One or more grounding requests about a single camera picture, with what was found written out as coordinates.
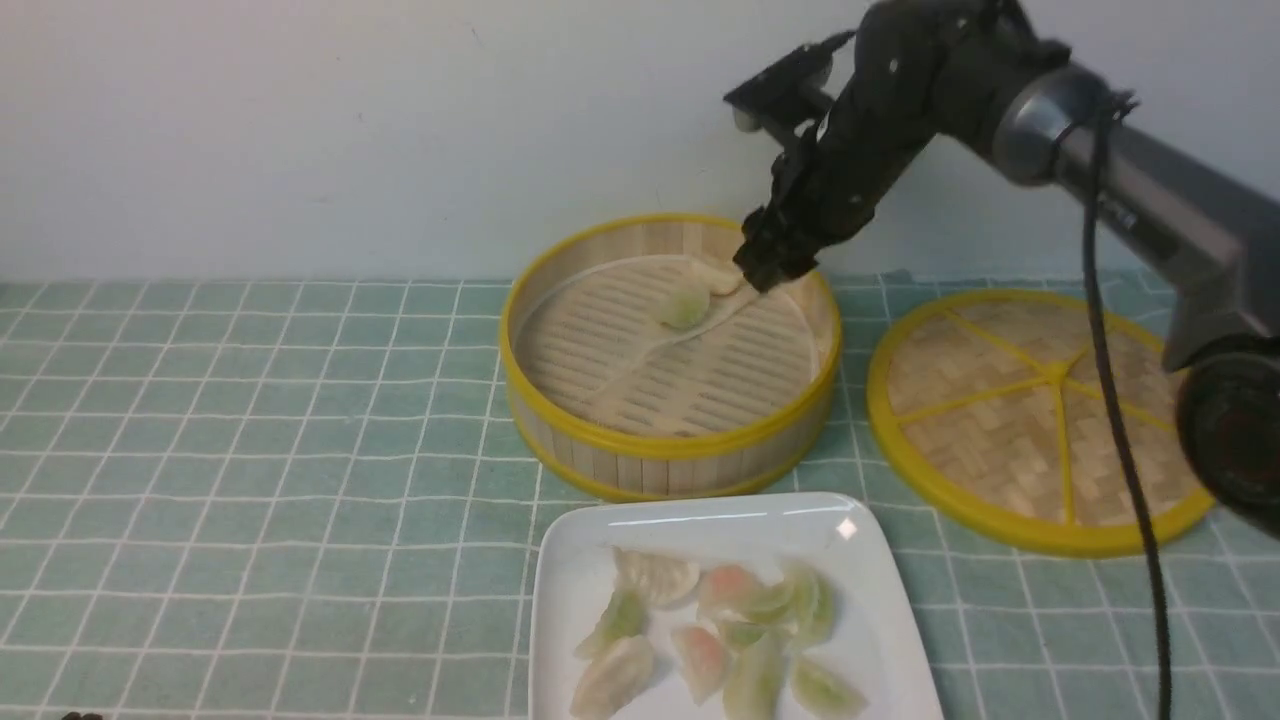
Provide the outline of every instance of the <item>green checkered tablecloth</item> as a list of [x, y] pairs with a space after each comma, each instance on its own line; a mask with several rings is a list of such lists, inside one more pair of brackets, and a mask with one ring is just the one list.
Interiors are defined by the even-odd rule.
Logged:
[[[947, 717], [1149, 719], [1140, 561], [978, 537], [872, 441], [863, 382], [891, 318], [989, 284], [837, 279], [837, 405], [769, 492], [870, 505]], [[538, 544], [594, 501], [515, 432], [494, 346], [507, 290], [0, 286], [0, 720], [524, 716]], [[1153, 278], [1106, 292], [1164, 331]], [[1274, 716], [1280, 543], [1215, 511], [1165, 562], [1176, 715]]]

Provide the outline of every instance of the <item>woven bamboo lid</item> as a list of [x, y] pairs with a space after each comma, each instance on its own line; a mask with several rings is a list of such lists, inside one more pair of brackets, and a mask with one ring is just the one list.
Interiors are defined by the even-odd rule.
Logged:
[[[1211, 506], [1172, 427], [1179, 378], [1162, 372], [1158, 340], [1107, 323], [1142, 487], [1169, 539]], [[925, 305], [877, 348], [868, 402], [890, 461], [961, 523], [1039, 552], [1140, 551], [1083, 302], [975, 291]]]

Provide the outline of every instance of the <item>bamboo steamer basket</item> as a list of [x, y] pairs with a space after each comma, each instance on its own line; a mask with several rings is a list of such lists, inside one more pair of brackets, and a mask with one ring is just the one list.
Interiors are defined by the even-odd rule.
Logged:
[[[507, 395], [549, 470], [614, 502], [707, 497], [759, 491], [809, 451], [841, 345], [817, 272], [636, 365], [672, 333], [650, 311], [687, 282], [691, 258], [728, 261], [741, 243], [719, 218], [627, 218], [564, 240], [516, 281], [499, 331]], [[730, 300], [713, 299], [708, 322]]]

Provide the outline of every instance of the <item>square plate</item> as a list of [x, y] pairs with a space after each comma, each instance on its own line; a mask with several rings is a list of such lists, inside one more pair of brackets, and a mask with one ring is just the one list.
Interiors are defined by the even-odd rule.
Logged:
[[[858, 720], [942, 720], [915, 616], [884, 533], [872, 511], [842, 495], [809, 492], [637, 505], [567, 512], [547, 530], [534, 584], [530, 720], [564, 720], [586, 664], [573, 648], [613, 592], [611, 546], [681, 555], [704, 569], [741, 562], [765, 582], [777, 560], [812, 564], [832, 583], [840, 616], [832, 638], [809, 652], [869, 701]], [[719, 693], [696, 707], [678, 673], [671, 630], [694, 621], [694, 603], [652, 611], [646, 635], [659, 656], [653, 684], [616, 720], [724, 716]], [[782, 692], [778, 720], [812, 717]]]

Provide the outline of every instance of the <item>pink dumpling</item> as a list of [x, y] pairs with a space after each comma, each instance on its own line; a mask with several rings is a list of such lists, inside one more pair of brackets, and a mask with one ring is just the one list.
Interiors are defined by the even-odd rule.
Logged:
[[699, 625], [684, 625], [672, 630], [671, 644], [680, 657], [680, 675], [689, 687], [694, 705], [707, 702], [724, 684], [728, 651], [716, 635]]
[[760, 591], [760, 580], [741, 565], [721, 565], [703, 577], [698, 588], [698, 614], [716, 615], [740, 606]]

